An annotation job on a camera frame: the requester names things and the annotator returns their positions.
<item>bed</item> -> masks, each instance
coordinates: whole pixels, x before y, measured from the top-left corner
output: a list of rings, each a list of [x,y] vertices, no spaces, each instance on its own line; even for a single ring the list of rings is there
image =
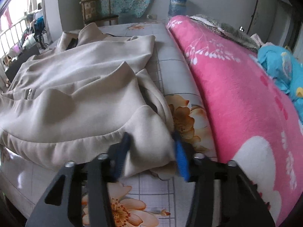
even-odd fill
[[[153,55],[146,69],[156,87],[165,96],[173,116],[178,118],[178,112],[182,110],[185,118],[181,120],[181,124],[185,130],[181,135],[192,142],[197,151],[206,153],[216,161],[214,142],[201,96],[183,55],[165,25],[158,22],[136,23],[100,27],[100,30],[118,37],[155,35]],[[188,123],[189,117],[195,122]],[[0,188],[28,218],[56,172],[25,160],[3,146],[0,148]],[[152,172],[122,179],[120,183],[121,189],[128,188],[125,197],[144,202],[144,211],[158,216],[157,226],[185,226],[193,194],[192,183],[185,183],[177,176],[171,178],[165,173]],[[219,210],[219,195],[215,196],[215,206]],[[214,226],[218,225],[218,215],[216,210]]]
[[[173,17],[167,27],[203,98],[218,160],[236,160],[276,225],[285,226],[303,188],[303,126],[291,100],[256,53],[189,17]]]

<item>blue gripper pad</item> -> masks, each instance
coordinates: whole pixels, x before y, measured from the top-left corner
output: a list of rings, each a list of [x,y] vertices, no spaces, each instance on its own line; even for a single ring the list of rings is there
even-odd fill
[[[176,146],[176,160],[179,169],[180,175],[184,178],[185,181],[189,181],[190,173],[189,173],[189,162],[186,156],[186,153],[182,147],[181,140],[175,141]]]

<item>white flower print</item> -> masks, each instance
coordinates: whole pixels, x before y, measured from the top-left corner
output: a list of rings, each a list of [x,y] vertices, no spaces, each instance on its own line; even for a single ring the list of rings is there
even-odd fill
[[[197,44],[202,40],[202,37],[195,40],[191,45],[187,47],[185,50],[185,58],[188,63],[190,64],[197,64],[198,62],[198,55],[204,55],[209,58],[214,59],[220,59],[222,61],[225,60],[233,60],[237,63],[240,63],[241,60],[237,57],[235,57],[232,53],[224,50],[224,45],[222,43],[217,43],[215,39],[211,39],[209,41],[205,40],[204,42],[207,42],[207,45],[204,48],[197,49]]]
[[[287,149],[287,143],[286,143],[286,134],[285,131],[281,132],[281,142],[282,142],[282,147],[284,150]]]
[[[286,173],[290,176],[290,189],[294,190],[297,187],[297,180],[296,180],[296,174],[294,173],[294,157],[292,153],[288,152],[288,157],[286,159]]]
[[[170,28],[174,28],[175,25],[179,25],[181,24],[183,21],[179,21],[179,20],[171,20],[168,24],[167,24],[167,28],[170,29]]]

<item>hanging clothes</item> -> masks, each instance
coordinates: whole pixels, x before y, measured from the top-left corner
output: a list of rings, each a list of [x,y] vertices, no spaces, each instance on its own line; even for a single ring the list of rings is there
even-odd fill
[[[9,8],[7,7],[6,10],[4,11],[4,17],[7,20],[7,24],[9,25],[9,28],[11,28],[13,26],[12,20],[11,20],[11,16],[9,14]]]
[[[24,12],[30,13],[37,8],[37,0],[24,0]]]

